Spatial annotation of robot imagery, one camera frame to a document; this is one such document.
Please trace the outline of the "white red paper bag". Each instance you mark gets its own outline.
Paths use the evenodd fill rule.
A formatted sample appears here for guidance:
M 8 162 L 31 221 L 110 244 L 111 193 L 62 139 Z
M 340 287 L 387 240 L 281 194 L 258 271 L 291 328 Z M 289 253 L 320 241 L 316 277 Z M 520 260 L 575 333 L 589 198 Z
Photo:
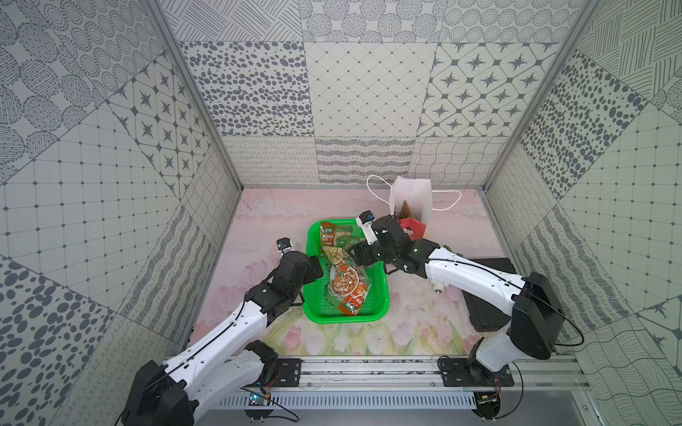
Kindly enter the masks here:
M 378 180 L 390 188 L 387 200 L 377 195 L 370 186 L 371 181 Z M 389 206 L 390 213 L 398 218 L 402 230 L 410 236 L 412 241 L 422 239 L 426 233 L 433 211 L 448 211 L 462 199 L 460 190 L 434 190 L 430 179 L 409 179 L 397 177 L 394 183 L 389 184 L 378 175 L 369 175 L 366 179 L 367 189 L 381 202 Z M 433 207 L 433 195 L 435 193 L 456 193 L 458 196 L 448 207 Z

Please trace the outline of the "red hotpot soup packet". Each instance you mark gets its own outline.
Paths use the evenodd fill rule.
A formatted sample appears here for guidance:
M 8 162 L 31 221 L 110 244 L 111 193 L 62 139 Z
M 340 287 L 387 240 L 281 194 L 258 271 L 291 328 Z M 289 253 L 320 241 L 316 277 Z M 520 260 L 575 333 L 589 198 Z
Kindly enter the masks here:
M 341 300 L 358 287 L 366 287 L 369 292 L 369 281 L 359 266 L 346 263 L 332 266 L 327 286 L 329 294 Z

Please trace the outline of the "orange sauce packet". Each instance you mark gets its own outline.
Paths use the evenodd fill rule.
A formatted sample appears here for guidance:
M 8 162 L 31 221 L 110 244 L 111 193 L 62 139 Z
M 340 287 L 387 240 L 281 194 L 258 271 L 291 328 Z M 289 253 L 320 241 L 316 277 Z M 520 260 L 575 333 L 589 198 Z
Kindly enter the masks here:
M 358 287 L 353 292 L 344 297 L 339 310 L 346 316 L 357 315 L 367 298 L 368 289 L 366 287 Z

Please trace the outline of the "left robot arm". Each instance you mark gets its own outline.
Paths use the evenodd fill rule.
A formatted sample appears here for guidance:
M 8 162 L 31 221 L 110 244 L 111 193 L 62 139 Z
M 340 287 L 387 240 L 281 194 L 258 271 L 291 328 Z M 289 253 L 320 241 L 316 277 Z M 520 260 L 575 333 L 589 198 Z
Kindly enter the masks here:
M 273 380 L 278 355 L 257 336 L 321 279 L 316 256 L 286 250 L 277 268 L 249 289 L 240 308 L 182 353 L 141 367 L 120 413 L 121 425 L 193 425 L 222 399 Z

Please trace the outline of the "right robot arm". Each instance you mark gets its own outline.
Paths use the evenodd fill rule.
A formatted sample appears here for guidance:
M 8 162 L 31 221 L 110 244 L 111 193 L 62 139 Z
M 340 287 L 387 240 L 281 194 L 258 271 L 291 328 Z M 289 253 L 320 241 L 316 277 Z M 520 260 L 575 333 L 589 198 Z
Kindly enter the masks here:
M 413 241 L 394 216 L 376 218 L 365 211 L 356 219 L 364 241 L 350 248 L 359 266 L 382 262 L 394 270 L 417 275 L 476 296 L 510 318 L 504 328 L 474 344 L 468 373 L 488 378 L 522 358 L 548 360 L 566 321 L 552 285 L 539 273 L 524 277 L 483 266 L 434 241 Z

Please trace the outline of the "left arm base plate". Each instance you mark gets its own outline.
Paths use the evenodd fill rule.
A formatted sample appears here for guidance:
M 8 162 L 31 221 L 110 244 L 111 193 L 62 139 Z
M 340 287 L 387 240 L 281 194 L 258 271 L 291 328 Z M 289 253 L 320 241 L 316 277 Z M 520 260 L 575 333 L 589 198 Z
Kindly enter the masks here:
M 275 364 L 267 364 L 253 387 L 293 388 L 300 383 L 303 360 L 298 358 L 278 359 Z

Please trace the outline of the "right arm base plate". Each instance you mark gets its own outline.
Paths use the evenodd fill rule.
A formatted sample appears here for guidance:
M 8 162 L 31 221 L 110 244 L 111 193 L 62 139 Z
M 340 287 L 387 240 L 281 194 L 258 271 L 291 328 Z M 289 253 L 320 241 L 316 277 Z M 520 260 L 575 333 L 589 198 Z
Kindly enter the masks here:
M 508 367 L 498 372 L 490 372 L 476 362 L 470 364 L 463 358 L 442 356 L 436 361 L 445 387 L 513 387 L 514 380 Z

